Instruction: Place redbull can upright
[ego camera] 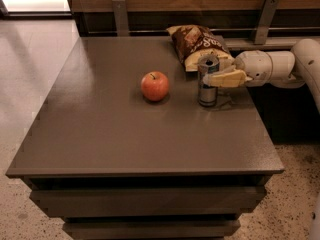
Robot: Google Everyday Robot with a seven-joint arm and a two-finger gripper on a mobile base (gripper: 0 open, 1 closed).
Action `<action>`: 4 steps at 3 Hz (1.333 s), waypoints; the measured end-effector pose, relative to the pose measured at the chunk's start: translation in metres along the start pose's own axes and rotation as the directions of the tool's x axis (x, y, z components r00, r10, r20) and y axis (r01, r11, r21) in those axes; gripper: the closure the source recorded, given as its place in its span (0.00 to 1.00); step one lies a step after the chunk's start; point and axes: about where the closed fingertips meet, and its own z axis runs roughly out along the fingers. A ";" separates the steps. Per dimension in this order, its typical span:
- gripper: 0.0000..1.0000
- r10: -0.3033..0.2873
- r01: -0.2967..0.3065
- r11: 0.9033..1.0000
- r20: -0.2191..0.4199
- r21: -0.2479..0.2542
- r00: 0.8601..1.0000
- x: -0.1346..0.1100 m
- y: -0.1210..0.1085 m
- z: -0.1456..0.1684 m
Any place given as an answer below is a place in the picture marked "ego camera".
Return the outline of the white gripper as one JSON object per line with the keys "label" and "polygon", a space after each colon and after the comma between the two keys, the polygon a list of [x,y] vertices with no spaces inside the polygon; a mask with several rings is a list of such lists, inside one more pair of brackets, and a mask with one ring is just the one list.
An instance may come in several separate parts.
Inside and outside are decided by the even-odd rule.
{"label": "white gripper", "polygon": [[219,71],[219,74],[206,74],[203,83],[220,88],[236,88],[244,83],[247,87],[257,87],[263,86],[270,79],[272,61],[266,52],[244,51],[235,58],[234,63]]}

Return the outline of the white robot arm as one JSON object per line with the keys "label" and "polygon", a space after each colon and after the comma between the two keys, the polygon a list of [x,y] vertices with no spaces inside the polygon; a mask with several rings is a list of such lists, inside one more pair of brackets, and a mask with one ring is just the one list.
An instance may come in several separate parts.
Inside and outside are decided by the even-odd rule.
{"label": "white robot arm", "polygon": [[263,86],[298,88],[306,84],[320,112],[320,43],[296,42],[290,51],[244,51],[225,64],[223,57],[205,55],[198,62],[200,82],[212,87]]}

